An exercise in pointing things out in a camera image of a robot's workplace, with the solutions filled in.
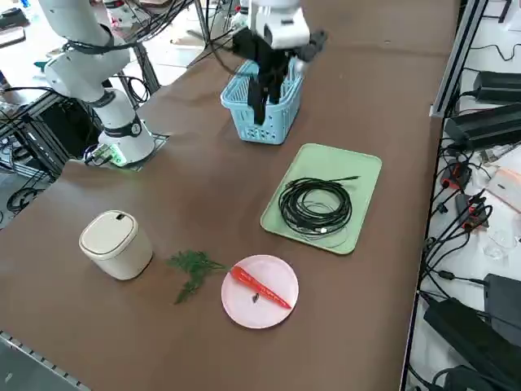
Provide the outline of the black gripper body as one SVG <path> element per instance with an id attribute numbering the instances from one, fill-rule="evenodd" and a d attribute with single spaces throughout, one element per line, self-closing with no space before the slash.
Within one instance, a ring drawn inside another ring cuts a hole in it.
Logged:
<path id="1" fill-rule="evenodd" d="M 255 63 L 260 73 L 281 72 L 287 68 L 287 61 L 298 56 L 303 45 L 274 49 L 264 38 L 248 28 L 240 29 L 232 38 L 231 52 Z"/>

